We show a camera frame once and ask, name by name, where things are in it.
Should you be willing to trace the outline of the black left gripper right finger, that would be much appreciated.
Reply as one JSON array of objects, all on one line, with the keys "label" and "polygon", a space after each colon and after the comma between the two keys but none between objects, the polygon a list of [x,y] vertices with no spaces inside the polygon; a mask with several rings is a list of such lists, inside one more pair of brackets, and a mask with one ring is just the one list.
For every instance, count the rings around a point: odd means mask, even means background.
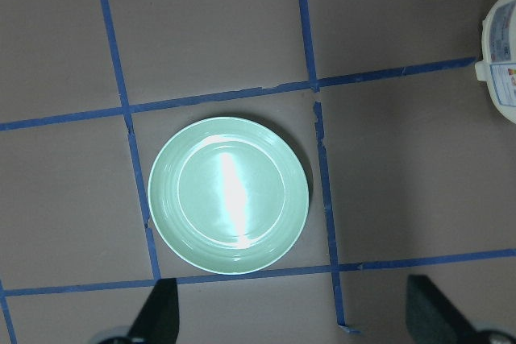
[{"label": "black left gripper right finger", "polygon": [[415,343],[482,343],[481,334],[428,276],[409,275],[406,328]]}]

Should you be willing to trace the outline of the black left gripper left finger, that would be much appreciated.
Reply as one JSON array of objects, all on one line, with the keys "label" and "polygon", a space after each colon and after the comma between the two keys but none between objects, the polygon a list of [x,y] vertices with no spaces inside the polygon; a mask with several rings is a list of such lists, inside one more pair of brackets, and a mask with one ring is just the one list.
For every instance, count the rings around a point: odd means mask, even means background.
[{"label": "black left gripper left finger", "polygon": [[127,336],[131,343],[177,342],[179,335],[179,300],[177,280],[156,282]]}]

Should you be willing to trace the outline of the green plate near left arm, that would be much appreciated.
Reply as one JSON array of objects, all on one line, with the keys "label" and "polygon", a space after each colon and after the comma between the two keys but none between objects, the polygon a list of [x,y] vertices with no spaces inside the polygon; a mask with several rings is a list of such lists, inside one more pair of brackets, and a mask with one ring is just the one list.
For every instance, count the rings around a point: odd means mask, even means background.
[{"label": "green plate near left arm", "polygon": [[257,122],[188,125],[157,154],[148,178],[155,228],[178,257],[220,275],[259,271],[299,239],[310,207],[302,163]]}]

